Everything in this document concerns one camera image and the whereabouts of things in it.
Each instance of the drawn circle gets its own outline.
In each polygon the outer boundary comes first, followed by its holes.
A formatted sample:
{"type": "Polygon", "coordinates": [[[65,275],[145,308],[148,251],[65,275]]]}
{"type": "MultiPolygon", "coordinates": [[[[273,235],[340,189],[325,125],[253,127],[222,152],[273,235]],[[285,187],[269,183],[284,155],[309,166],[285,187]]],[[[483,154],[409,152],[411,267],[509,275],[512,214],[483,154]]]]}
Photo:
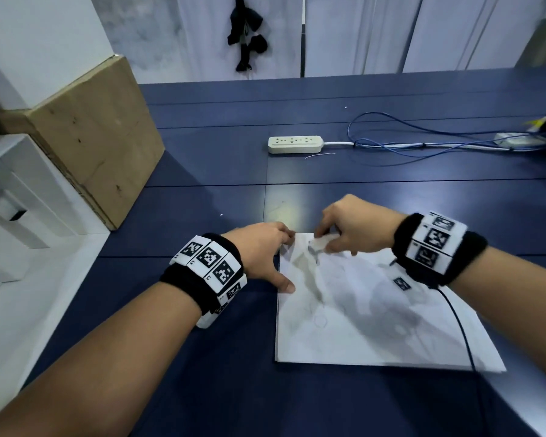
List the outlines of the drawn circle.
{"type": "Polygon", "coordinates": [[[324,315],[318,314],[313,318],[313,323],[318,328],[325,328],[325,326],[328,324],[328,319],[324,315]]]}

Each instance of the person's left arm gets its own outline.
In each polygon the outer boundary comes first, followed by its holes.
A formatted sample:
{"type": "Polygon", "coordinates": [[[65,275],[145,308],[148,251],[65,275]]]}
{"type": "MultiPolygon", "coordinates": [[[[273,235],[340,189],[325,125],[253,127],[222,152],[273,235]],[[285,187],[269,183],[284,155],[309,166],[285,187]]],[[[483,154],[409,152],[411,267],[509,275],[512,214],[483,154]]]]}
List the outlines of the person's left arm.
{"type": "MultiPolygon", "coordinates": [[[[295,290],[273,265],[277,249],[295,236],[283,223],[249,225],[223,236],[239,249],[249,278],[295,290]]],[[[0,411],[0,436],[128,435],[200,316],[184,291],[152,285],[0,411]]]]}

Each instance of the hand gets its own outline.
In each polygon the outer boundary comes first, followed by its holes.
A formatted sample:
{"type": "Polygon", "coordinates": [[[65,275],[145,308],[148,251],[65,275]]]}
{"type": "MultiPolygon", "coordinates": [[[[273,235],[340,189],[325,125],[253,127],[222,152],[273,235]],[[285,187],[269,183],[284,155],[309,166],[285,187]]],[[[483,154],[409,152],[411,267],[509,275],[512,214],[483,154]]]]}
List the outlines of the hand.
{"type": "Polygon", "coordinates": [[[291,245],[295,232],[283,222],[261,222],[223,234],[240,251],[244,271],[252,279],[265,279],[282,293],[293,293],[295,285],[275,269],[273,256],[281,244],[291,245]]]}
{"type": "Polygon", "coordinates": [[[341,236],[328,242],[325,251],[339,253],[350,250],[352,255],[392,248],[394,233],[406,218],[405,214],[371,204],[354,195],[344,196],[322,213],[324,216],[314,236],[319,238],[335,225],[341,236]]]}

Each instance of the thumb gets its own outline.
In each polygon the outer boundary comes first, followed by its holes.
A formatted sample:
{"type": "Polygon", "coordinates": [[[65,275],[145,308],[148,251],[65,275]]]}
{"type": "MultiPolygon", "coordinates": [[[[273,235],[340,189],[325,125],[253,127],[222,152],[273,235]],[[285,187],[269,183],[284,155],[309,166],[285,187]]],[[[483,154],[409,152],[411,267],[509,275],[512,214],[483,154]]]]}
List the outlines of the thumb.
{"type": "Polygon", "coordinates": [[[280,293],[294,293],[295,285],[289,279],[287,279],[283,274],[274,268],[268,273],[265,277],[270,283],[277,287],[280,293]]]}
{"type": "Polygon", "coordinates": [[[325,246],[326,253],[339,253],[344,250],[349,250],[348,240],[345,235],[340,236],[339,238],[332,239],[325,246]]]}

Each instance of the forearm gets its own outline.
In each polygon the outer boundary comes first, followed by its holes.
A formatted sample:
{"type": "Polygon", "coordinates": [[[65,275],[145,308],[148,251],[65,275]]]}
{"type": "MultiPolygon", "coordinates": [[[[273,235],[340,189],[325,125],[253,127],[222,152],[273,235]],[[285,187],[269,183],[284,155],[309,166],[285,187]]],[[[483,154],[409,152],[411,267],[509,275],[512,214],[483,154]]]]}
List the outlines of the forearm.
{"type": "Polygon", "coordinates": [[[201,312],[164,283],[73,346],[0,412],[0,436],[124,436],[201,312]]]}
{"type": "Polygon", "coordinates": [[[450,287],[546,371],[546,269],[487,248],[450,287]]]}

